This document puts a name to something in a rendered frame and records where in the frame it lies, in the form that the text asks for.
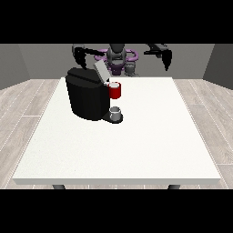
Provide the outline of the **red pod holder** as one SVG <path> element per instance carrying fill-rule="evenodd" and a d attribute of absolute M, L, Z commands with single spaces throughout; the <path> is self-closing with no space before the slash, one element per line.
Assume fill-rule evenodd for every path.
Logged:
<path fill-rule="evenodd" d="M 109 97 L 118 99 L 121 97 L 121 84 L 118 82 L 111 82 L 108 84 Z"/>

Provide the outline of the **black coffee machine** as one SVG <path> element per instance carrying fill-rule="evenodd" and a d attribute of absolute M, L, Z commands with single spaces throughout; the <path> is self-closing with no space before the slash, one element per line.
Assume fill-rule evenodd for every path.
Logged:
<path fill-rule="evenodd" d="M 85 120 L 105 120 L 112 124 L 123 121 L 110 119 L 110 100 L 108 79 L 103 83 L 94 69 L 71 68 L 66 75 L 66 87 L 73 113 Z"/>

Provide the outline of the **pale grey machine lid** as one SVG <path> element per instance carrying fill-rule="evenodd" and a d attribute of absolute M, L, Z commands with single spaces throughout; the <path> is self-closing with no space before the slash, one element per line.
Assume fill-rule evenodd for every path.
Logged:
<path fill-rule="evenodd" d="M 98 75 L 103 83 L 105 83 L 111 77 L 103 60 L 99 60 L 99 61 L 95 62 L 94 69 L 97 71 L 97 73 L 98 73 Z"/>

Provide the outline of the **small grey coffee pod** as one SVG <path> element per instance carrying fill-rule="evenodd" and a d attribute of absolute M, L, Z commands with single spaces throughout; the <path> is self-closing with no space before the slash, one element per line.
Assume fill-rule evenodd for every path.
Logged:
<path fill-rule="evenodd" d="M 133 76 L 135 74 L 136 64 L 134 62 L 128 62 L 125 65 L 125 74 L 127 76 Z"/>

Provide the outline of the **small grey cup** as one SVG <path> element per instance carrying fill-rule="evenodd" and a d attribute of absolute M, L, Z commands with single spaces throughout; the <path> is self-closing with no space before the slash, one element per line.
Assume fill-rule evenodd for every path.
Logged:
<path fill-rule="evenodd" d="M 118 106 L 112 106 L 109 109 L 110 119 L 113 121 L 117 121 L 121 117 L 121 110 Z"/>

